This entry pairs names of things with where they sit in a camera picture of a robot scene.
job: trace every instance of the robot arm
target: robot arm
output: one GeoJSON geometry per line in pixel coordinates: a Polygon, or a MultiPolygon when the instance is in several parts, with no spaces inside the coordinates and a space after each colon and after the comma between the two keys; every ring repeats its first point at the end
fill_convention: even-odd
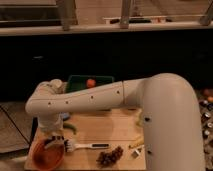
{"type": "Polygon", "coordinates": [[[43,131],[62,127],[61,112],[118,107],[143,109],[148,171],[204,171],[199,106],[190,84],[174,74],[116,82],[74,93],[57,94],[54,84],[38,85],[26,111],[43,131]]]}

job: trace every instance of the green basket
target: green basket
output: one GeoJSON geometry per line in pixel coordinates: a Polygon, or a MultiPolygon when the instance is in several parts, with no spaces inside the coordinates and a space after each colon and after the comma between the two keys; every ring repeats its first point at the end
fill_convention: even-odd
{"type": "Polygon", "coordinates": [[[86,86],[88,79],[94,79],[96,87],[114,82],[114,77],[112,76],[71,75],[67,82],[66,93],[88,89],[86,86]]]}

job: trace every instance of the bunch of grapes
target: bunch of grapes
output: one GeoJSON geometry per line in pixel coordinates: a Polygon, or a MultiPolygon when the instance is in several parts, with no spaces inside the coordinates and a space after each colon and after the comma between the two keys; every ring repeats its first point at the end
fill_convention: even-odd
{"type": "Polygon", "coordinates": [[[97,162],[102,167],[111,166],[115,164],[121,158],[122,155],[123,155],[123,149],[120,146],[118,146],[112,152],[109,152],[109,153],[101,152],[99,154],[97,162]]]}

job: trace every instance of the bowl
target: bowl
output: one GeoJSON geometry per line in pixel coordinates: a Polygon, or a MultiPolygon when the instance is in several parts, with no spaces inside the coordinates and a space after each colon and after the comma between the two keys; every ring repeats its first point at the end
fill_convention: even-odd
{"type": "Polygon", "coordinates": [[[63,145],[44,148],[45,141],[39,141],[33,150],[32,160],[40,171],[56,169],[63,161],[65,149],[63,145]]]}

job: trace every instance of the wooden table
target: wooden table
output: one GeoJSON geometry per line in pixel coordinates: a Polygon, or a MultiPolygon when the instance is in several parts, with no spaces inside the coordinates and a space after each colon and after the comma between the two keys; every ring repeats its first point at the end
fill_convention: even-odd
{"type": "MultiPolygon", "coordinates": [[[[96,159],[101,151],[112,151],[117,146],[124,149],[121,159],[112,167],[102,170],[145,170],[144,149],[137,158],[131,156],[133,150],[128,146],[132,140],[143,135],[142,127],[138,121],[140,109],[113,109],[110,111],[97,111],[91,113],[72,113],[66,121],[77,127],[77,134],[73,135],[69,129],[64,130],[65,138],[74,138],[79,143],[109,143],[109,149],[78,149],[72,153],[66,153],[61,166],[57,170],[100,170],[96,159]]],[[[38,129],[31,145],[26,163],[26,170],[35,170],[32,163],[32,151],[43,134],[38,129]]]]}

